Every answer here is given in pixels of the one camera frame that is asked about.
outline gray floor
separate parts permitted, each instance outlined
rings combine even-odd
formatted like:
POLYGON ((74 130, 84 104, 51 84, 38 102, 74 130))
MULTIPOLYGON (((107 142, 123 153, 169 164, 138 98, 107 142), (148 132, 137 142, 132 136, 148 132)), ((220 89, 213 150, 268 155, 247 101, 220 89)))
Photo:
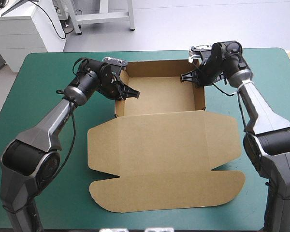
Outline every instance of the gray floor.
MULTIPOLYGON (((96 13, 97 0, 75 1, 84 14, 96 13)), ((290 0, 134 0, 135 31, 128 22, 83 25, 68 35, 65 52, 177 50, 192 45, 238 40, 243 47, 290 50, 290 0)), ((110 0, 124 11, 125 0, 110 0)), ((16 73, 0 70, 0 110, 16 73)))

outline green table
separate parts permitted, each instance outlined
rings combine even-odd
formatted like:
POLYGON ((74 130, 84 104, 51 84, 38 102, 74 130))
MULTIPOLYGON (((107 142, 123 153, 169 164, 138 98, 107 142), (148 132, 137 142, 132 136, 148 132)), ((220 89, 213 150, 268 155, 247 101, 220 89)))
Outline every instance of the green table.
MULTIPOLYGON (((278 48, 246 49, 244 55, 255 74, 257 88, 273 110, 290 121, 290 61, 285 51, 278 48)), ((64 89, 71 81, 72 65, 79 57, 101 60, 105 56, 127 61, 182 59, 188 57, 188 52, 38 53, 27 56, 0 113, 0 155, 20 131, 34 126, 60 101, 61 96, 55 92, 64 89)), ((227 92, 234 91, 229 86, 223 86, 223 82, 219 86, 227 92)), ((243 138, 236 97, 226 97, 215 88, 207 87, 206 104, 208 111, 235 117, 243 138)), ((114 102, 99 93, 75 111, 77 138, 71 157, 58 177, 36 197, 46 229, 170 226, 187 230, 258 230, 262 227, 267 197, 266 180, 258 176, 244 149, 240 158, 219 168, 241 170, 246 174, 244 188, 228 204, 125 214, 108 212, 99 207, 90 196, 88 186, 94 180, 111 176, 88 168, 87 130, 112 119, 113 114, 114 102)), ((72 132, 69 121, 60 134, 63 158, 70 146, 72 132)), ((9 227, 10 222, 0 202, 0 228, 9 227)))

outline metal bracket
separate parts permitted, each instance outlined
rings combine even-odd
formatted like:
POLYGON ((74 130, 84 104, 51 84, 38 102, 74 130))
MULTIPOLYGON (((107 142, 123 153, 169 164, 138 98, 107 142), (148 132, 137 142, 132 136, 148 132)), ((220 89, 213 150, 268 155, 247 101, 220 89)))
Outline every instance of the metal bracket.
POLYGON ((110 64, 112 72, 117 76, 119 76, 121 71, 125 70, 126 66, 128 65, 127 61, 113 57, 104 57, 102 61, 110 64))

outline white desk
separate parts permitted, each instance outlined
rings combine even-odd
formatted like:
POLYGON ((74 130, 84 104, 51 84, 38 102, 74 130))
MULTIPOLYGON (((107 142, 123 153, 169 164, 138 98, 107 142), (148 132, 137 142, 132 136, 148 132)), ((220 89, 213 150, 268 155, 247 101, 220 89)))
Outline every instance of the white desk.
MULTIPOLYGON (((0 54, 13 72, 18 72, 26 55, 36 52, 62 52, 66 40, 60 39, 46 14, 27 2, 1 17, 17 0, 9 0, 0 10, 0 54)), ((58 33, 63 37, 52 0, 38 3, 51 17, 58 33)))

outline black cable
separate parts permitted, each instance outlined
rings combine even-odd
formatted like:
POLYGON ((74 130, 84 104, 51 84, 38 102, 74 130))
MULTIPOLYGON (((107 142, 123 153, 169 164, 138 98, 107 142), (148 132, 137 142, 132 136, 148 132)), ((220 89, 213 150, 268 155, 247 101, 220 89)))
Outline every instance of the black cable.
POLYGON ((54 28, 54 30, 55 30, 57 36, 58 36, 59 38, 65 40, 65 39, 67 38, 67 35, 64 34, 64 37, 61 37, 61 36, 59 35, 59 33, 58 33, 58 31, 56 30, 55 25, 54 25, 52 19, 50 18, 50 16, 48 15, 48 13, 47 13, 47 12, 46 12, 46 11, 45 11, 41 6, 39 6, 38 4, 36 4, 35 2, 33 2, 33 1, 31 1, 31 0, 28 0, 28 1, 30 1, 31 3, 33 3, 34 5, 36 5, 37 7, 39 7, 39 8, 40 8, 40 9, 41 9, 41 10, 42 10, 46 15, 47 15, 48 19, 50 20, 50 22, 51 22, 52 25, 53 25, 53 28, 54 28))
POLYGON ((68 97, 67 95, 65 95, 65 93, 62 90, 57 90, 56 93, 57 94, 64 94, 64 96, 65 96, 64 99, 67 99, 69 101, 70 114, 71 114, 72 124, 73 124, 73 138, 72 138, 72 142, 71 142, 71 145, 70 145, 70 149, 68 151, 68 154, 66 156, 66 159, 64 160, 64 162, 62 163, 62 165, 58 168, 57 172, 52 177, 52 180, 55 179, 55 177, 59 174, 59 172, 62 170, 62 168, 64 167, 64 165, 68 161, 68 159, 70 157, 70 154, 72 152, 73 146, 74 146, 75 138, 76 138, 76 125, 75 125, 75 118, 74 118, 73 107, 72 107, 72 103, 74 103, 76 105, 76 102, 74 101, 73 98, 68 97))
POLYGON ((229 97, 234 96, 234 93, 232 93, 232 94, 226 93, 225 91, 223 91, 222 89, 220 89, 218 86, 216 86, 214 83, 212 83, 212 85, 215 86, 216 89, 218 89, 220 92, 224 93, 225 95, 227 95, 229 97))
POLYGON ((67 34, 70 34, 72 31, 74 31, 74 28, 73 28, 71 31, 69 31, 69 32, 67 32, 67 33, 65 33, 65 34, 66 34, 66 35, 67 35, 67 34))

